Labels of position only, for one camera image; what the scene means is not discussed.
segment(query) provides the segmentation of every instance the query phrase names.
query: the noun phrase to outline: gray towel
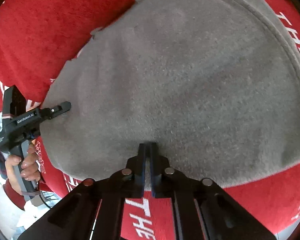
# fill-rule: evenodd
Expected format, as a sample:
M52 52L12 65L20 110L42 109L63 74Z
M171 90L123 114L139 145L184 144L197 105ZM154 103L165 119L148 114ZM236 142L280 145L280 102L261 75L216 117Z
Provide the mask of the gray towel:
M125 167L138 144L221 186L300 163L300 54L264 0L138 0L66 63L41 125L52 164L77 179Z

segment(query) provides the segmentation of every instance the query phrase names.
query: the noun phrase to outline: device handle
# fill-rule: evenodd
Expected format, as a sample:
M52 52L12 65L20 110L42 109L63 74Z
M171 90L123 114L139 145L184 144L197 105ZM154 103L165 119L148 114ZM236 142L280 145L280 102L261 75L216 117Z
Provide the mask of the device handle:
M25 178L21 177L21 171L23 170L21 165L25 157L27 156L27 151L29 148L29 141L23 142L21 145L17 145L16 147L12 148L10 153L21 158L21 162L18 166L14 166L14 172L17 178L17 181L21 187L21 191L33 193L37 191L37 182L25 180ZM33 199L35 196L24 195L26 202L28 200Z

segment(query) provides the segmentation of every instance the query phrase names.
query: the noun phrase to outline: human hand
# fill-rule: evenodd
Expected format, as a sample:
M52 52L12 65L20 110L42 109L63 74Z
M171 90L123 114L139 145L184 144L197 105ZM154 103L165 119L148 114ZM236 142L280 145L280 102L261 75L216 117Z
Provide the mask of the human hand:
M28 148L28 155L22 162L22 172L21 177L25 178L26 180L36 180L39 181L41 176L39 172L39 165L36 163L36 160L38 159L38 155L35 152L34 145L30 143ZM13 166L17 166L21 162L21 158L16 155L10 155L8 159L5 162L6 170L7 170L7 176L9 179L9 182L11 184L11 187L14 191L22 195L21 193L21 187L18 183L17 177L14 173Z

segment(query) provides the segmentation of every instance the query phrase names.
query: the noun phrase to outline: metal screw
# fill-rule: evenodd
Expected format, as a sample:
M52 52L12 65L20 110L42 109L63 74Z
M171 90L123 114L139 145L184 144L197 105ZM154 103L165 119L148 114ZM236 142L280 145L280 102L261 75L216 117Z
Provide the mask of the metal screw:
M85 179L85 180L83 181L83 185L85 185L85 186L87 186L87 187L92 186L93 183L94 183L94 180L93 180L93 179Z
M166 174L173 174L174 173L174 168L171 168L171 167L169 167L169 168L166 168L165 170L164 170L164 172L166 173Z
M213 184L213 181L211 179L205 178L202 180L202 184L209 187Z
M123 175L127 176L127 175L130 175L132 173L132 170L130 170L130 169L123 169L121 172L122 172Z

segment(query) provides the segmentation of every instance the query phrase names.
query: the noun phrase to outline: black cable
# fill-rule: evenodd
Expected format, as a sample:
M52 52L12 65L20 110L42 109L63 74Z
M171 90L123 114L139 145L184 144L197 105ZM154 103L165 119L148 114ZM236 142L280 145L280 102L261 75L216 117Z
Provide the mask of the black cable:
M52 208L51 206L49 206L49 205L45 202L45 200L43 200L43 198L42 198L42 196L41 196L41 192L40 192L39 197L40 197L40 199L42 200L42 202L46 205L47 208L49 208L49 209Z

